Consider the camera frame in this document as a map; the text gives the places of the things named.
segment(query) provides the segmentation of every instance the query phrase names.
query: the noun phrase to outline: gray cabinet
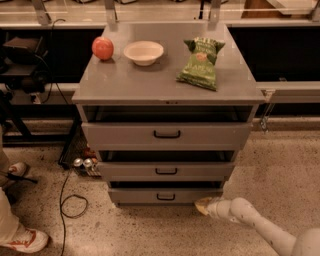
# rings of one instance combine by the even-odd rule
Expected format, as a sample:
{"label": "gray cabinet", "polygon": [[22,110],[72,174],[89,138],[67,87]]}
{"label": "gray cabinet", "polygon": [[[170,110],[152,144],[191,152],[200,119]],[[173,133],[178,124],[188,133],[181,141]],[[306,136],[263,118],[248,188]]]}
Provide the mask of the gray cabinet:
{"label": "gray cabinet", "polygon": [[[115,45],[113,59],[93,56],[73,96],[112,202],[192,204],[220,196],[264,101],[227,28],[206,22],[115,26],[103,34]],[[216,64],[217,92],[175,81],[188,60],[183,40],[195,36],[226,42]],[[161,43],[165,55],[152,66],[136,66],[122,51],[138,40]]]}

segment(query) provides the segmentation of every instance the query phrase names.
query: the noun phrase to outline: green snack bag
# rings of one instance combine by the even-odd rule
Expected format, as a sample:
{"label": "green snack bag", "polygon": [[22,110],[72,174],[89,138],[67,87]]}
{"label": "green snack bag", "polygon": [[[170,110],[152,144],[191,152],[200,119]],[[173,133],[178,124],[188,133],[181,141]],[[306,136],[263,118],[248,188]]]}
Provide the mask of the green snack bag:
{"label": "green snack bag", "polygon": [[177,81],[216,91],[214,66],[217,54],[225,43],[203,37],[196,37],[194,40],[184,40],[184,43],[192,54],[187,65],[177,76]]}

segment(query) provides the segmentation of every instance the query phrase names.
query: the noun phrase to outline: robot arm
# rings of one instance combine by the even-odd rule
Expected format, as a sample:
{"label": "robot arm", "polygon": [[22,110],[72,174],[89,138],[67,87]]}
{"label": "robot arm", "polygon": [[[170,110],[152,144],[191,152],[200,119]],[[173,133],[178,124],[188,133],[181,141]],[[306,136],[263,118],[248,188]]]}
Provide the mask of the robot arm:
{"label": "robot arm", "polygon": [[203,198],[195,205],[204,215],[255,229],[280,256],[320,255],[320,229],[307,230],[296,238],[261,216],[253,205],[243,198]]}

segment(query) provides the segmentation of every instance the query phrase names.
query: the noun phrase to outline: apple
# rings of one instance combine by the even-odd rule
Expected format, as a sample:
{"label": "apple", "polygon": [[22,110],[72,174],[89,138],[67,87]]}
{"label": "apple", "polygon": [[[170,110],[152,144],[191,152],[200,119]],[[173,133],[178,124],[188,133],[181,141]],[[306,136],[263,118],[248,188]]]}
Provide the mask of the apple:
{"label": "apple", "polygon": [[92,43],[92,52],[100,60],[108,60],[113,55],[114,46],[110,39],[99,36]]}

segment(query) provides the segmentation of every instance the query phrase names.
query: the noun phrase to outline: bowl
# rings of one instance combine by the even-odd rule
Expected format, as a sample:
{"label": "bowl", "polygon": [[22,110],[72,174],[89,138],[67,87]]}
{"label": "bowl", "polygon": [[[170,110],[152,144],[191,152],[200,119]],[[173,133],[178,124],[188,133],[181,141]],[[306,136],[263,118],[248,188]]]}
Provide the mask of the bowl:
{"label": "bowl", "polygon": [[162,56],[163,47],[152,41],[137,41],[128,44],[123,53],[139,66],[150,66]]}

